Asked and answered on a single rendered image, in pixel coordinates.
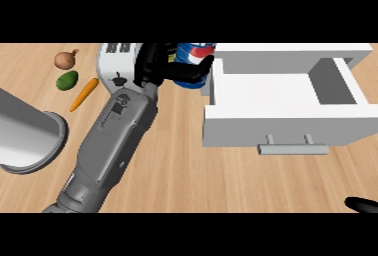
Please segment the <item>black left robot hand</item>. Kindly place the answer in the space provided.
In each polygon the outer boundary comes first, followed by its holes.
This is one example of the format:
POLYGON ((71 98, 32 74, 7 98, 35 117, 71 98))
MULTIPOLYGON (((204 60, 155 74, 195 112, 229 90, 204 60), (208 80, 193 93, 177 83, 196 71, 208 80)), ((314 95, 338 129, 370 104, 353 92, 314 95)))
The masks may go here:
POLYGON ((134 64, 134 84, 153 83, 164 80, 196 83, 208 76, 214 54, 208 55, 198 65, 174 61, 178 43, 143 43, 134 64))

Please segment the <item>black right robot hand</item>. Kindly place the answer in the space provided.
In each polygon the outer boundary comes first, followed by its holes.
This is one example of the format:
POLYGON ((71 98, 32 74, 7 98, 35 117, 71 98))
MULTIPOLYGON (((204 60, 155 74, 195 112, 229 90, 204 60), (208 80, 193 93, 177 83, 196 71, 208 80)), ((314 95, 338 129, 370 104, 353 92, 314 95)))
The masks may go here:
POLYGON ((378 213, 378 202, 359 197, 347 197, 345 206, 360 213, 378 213))

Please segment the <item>blue red white can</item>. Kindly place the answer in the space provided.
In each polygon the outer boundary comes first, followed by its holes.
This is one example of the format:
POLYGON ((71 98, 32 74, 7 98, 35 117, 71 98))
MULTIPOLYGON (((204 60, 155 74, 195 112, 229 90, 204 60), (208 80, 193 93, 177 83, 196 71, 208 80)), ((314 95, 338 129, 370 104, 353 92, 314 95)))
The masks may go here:
MULTIPOLYGON (((198 65, 202 59, 214 54, 214 43, 178 43, 176 50, 174 61, 186 64, 198 65)), ((207 76, 201 77, 196 83, 176 81, 176 84, 187 89, 199 89, 205 85, 207 76)))

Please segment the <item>white open drawer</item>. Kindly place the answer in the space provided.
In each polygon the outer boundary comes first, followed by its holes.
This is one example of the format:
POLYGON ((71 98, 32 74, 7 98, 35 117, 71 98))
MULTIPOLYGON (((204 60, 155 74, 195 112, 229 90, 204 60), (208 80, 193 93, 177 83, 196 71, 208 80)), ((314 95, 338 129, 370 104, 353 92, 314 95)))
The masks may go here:
POLYGON ((254 147, 267 141, 342 146, 378 134, 378 104, 366 101, 345 61, 325 58, 303 74, 229 74, 212 64, 202 145, 254 147))

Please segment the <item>white toaster appliance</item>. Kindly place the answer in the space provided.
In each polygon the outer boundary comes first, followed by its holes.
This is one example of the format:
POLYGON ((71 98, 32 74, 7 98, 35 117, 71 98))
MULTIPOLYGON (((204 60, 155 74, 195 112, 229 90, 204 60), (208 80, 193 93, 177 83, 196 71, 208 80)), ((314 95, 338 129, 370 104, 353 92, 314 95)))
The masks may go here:
POLYGON ((97 77, 109 93, 121 88, 142 92, 134 84, 134 62, 140 43, 102 43, 97 49, 97 77))

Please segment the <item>orange carrot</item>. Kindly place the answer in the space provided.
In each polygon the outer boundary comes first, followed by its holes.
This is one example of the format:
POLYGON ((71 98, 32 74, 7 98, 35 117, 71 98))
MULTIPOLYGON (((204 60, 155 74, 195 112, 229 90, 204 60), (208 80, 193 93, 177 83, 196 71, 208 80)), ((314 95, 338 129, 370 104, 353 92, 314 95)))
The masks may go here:
POLYGON ((93 90, 96 89, 99 85, 99 79, 97 78, 93 78, 88 83, 85 84, 72 104, 71 104, 71 107, 69 107, 69 111, 74 111, 78 106, 81 105, 81 103, 84 102, 85 98, 88 97, 90 93, 93 92, 93 90))

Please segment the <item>green avocado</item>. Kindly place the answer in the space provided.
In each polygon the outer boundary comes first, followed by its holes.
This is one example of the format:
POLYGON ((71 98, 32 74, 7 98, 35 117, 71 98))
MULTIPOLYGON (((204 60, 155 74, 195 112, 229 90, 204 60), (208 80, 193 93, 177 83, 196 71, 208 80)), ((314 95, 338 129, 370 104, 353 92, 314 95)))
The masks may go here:
POLYGON ((75 85, 78 81, 78 72, 75 70, 66 72, 60 75, 60 77, 56 80, 56 87, 59 90, 66 91, 69 90, 75 85))

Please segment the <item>brown onion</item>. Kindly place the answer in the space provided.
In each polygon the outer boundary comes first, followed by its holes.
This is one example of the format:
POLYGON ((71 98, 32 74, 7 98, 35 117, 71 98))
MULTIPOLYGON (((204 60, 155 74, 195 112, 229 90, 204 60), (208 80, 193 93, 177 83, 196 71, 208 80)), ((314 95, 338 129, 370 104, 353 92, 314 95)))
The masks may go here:
POLYGON ((54 56, 54 66, 62 69, 68 70, 75 65, 75 55, 80 52, 78 49, 74 49, 71 52, 60 52, 54 56))

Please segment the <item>white cabinet body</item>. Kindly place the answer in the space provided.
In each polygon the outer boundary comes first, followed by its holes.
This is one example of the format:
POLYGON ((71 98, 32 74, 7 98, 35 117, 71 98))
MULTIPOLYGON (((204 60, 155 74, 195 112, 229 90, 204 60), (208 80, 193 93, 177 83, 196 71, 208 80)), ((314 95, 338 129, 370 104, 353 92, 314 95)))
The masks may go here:
POLYGON ((301 74, 322 58, 353 68, 372 51, 367 43, 218 43, 214 55, 226 74, 301 74))

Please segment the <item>grey metal pot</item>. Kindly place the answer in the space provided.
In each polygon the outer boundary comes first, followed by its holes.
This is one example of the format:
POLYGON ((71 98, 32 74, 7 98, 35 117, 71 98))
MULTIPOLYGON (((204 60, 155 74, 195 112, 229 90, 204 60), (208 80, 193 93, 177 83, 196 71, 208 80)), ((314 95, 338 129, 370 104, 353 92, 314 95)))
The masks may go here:
POLYGON ((0 167, 29 174, 56 159, 68 139, 68 123, 54 112, 41 112, 0 88, 0 167))

